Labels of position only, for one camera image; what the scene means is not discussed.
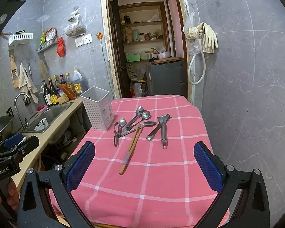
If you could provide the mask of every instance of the stainless steel sink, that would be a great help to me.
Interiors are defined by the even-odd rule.
[[[60,104],[58,106],[52,106],[47,108],[45,111],[40,114],[34,116],[31,120],[28,121],[29,126],[27,130],[23,130],[24,133],[44,133],[50,125],[67,109],[69,108],[73,102],[67,104]],[[41,130],[34,130],[34,128],[40,124],[42,119],[46,119],[49,125]]]

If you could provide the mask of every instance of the doorway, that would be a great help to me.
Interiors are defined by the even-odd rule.
[[[187,98],[187,50],[180,1],[106,0],[106,4],[111,75],[120,97],[175,94]],[[146,52],[154,49],[169,51],[169,64],[164,60],[155,66],[157,54]]]

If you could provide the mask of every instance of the range hood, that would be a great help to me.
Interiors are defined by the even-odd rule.
[[[0,8],[0,33],[26,0],[7,0]]]

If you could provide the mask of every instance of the saucepan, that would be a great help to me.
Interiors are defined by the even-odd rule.
[[[0,142],[11,137],[13,131],[13,117],[1,116],[0,117]]]
[[[155,51],[146,51],[146,53],[157,54],[159,60],[171,57],[170,51],[164,52],[155,52]]]

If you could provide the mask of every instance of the shower hose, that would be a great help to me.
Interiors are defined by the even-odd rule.
[[[201,50],[201,57],[203,58],[203,67],[204,67],[204,70],[203,70],[203,74],[202,74],[202,76],[201,76],[201,78],[197,81],[197,82],[193,82],[193,81],[191,81],[191,79],[190,79],[190,70],[191,70],[191,68],[192,68],[192,65],[193,65],[193,62],[194,62],[194,60],[195,60],[195,57],[196,57],[196,54],[194,54],[194,56],[192,57],[192,60],[191,60],[191,62],[190,62],[190,65],[189,65],[189,69],[188,69],[188,81],[189,81],[189,83],[191,84],[191,85],[197,85],[198,83],[200,83],[202,80],[203,80],[203,78],[204,78],[204,76],[205,76],[205,73],[206,73],[206,61],[205,61],[205,56],[204,56],[204,52],[203,52],[203,47],[202,47],[202,45],[201,45],[201,37],[202,37],[202,31],[200,31],[199,33],[198,33],[198,44],[199,44],[199,48],[200,48],[200,50]]]

